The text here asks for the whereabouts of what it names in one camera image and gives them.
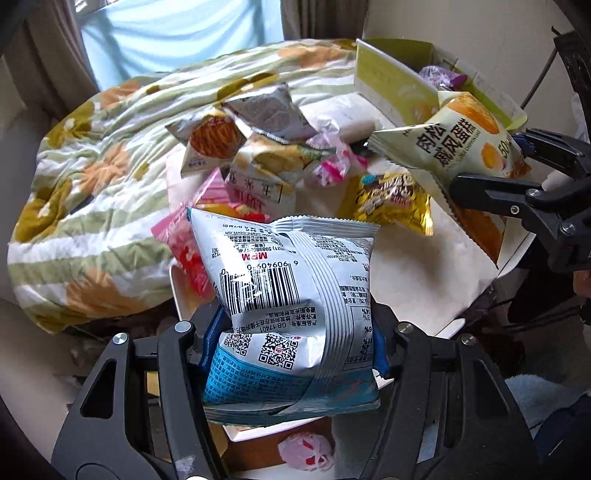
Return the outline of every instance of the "crumpled plastic wrapper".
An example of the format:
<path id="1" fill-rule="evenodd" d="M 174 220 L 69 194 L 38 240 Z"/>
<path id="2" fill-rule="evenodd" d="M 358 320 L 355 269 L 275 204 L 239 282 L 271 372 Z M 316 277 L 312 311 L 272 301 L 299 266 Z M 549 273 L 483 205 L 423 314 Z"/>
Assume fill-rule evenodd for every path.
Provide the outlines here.
<path id="1" fill-rule="evenodd" d="M 468 80 L 465 73 L 456 73 L 440 67 L 439 65 L 428 65 L 423 67 L 418 74 L 437 90 L 458 90 Z"/>
<path id="2" fill-rule="evenodd" d="M 333 148 L 335 151 L 306 177 L 308 184 L 319 187 L 332 187 L 347 178 L 363 175 L 367 171 L 367 159 L 355 155 L 351 147 L 341 140 L 336 128 L 319 132 L 310 138 L 306 144 L 314 148 Z"/>
<path id="3" fill-rule="evenodd" d="M 335 464 L 329 441 L 316 433 L 294 433 L 277 445 L 281 459 L 292 468 L 326 472 Z"/>
<path id="4" fill-rule="evenodd" d="M 433 234 L 431 196 L 410 172 L 398 166 L 381 175 L 352 179 L 339 218 L 380 225 L 398 223 L 421 235 Z"/>

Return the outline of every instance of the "green striped blanket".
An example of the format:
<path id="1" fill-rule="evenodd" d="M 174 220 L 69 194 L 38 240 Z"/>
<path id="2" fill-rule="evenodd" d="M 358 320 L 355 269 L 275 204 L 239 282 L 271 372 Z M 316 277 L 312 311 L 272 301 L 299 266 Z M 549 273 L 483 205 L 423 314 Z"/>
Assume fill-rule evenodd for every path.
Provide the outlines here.
<path id="1" fill-rule="evenodd" d="M 136 77 L 82 104 L 42 140 L 8 247 L 21 307 L 59 332 L 169 299 L 173 258 L 150 234 L 170 211 L 165 156 L 177 141 L 165 126 L 259 73 L 302 105 L 353 92 L 354 68 L 348 40 L 284 42 Z"/>

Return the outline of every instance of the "red packaging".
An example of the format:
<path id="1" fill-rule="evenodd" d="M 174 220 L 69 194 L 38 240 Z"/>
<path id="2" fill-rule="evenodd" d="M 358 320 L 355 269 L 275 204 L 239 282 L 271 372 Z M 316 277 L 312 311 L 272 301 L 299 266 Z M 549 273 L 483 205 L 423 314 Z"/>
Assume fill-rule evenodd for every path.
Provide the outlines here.
<path id="1" fill-rule="evenodd" d="M 191 202 L 181 205 L 150 229 L 157 241 L 168 245 L 195 291 L 204 299 L 210 299 L 214 292 L 207 278 L 191 224 L 187 220 L 189 206 L 251 222 L 268 223 L 271 218 L 246 205 L 231 203 L 222 172 L 216 168 L 199 187 Z"/>

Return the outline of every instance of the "curtain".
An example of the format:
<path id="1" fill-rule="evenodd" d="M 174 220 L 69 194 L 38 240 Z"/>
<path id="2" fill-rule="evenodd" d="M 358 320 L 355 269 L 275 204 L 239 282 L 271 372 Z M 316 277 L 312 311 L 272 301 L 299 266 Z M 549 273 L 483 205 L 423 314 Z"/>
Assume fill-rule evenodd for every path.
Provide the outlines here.
<path id="1" fill-rule="evenodd" d="M 283 40 L 278 0 L 122 0 L 80 29 L 101 90 Z"/>
<path id="2" fill-rule="evenodd" d="M 369 0 L 281 0 L 286 40 L 360 38 Z"/>
<path id="3" fill-rule="evenodd" d="M 62 119 L 98 92 L 74 11 L 74 0 L 44 0 L 4 52 L 26 105 Z"/>

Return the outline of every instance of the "gold snack bag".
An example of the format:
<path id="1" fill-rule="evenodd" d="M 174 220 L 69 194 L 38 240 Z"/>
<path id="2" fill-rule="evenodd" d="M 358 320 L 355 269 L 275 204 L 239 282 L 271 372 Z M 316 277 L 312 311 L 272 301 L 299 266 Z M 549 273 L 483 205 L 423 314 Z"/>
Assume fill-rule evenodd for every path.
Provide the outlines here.
<path id="1" fill-rule="evenodd" d="M 433 234 L 431 196 L 406 171 L 351 179 L 339 218 L 380 225 L 399 223 L 422 235 Z"/>
<path id="2" fill-rule="evenodd" d="M 293 215 L 296 183 L 333 153 L 334 149 L 293 144 L 265 132 L 253 132 L 226 177 L 230 198 L 273 219 Z"/>
<path id="3" fill-rule="evenodd" d="M 231 162 L 245 140 L 232 117 L 217 108 L 181 119 L 167 129 L 187 145 L 182 177 Z"/>
<path id="4" fill-rule="evenodd" d="M 444 193 L 459 173 L 513 179 L 531 167 L 496 118 L 470 93 L 439 92 L 441 109 L 426 124 L 374 132 L 369 147 L 408 168 L 433 174 Z M 496 263 L 505 219 L 450 202 L 456 219 Z"/>

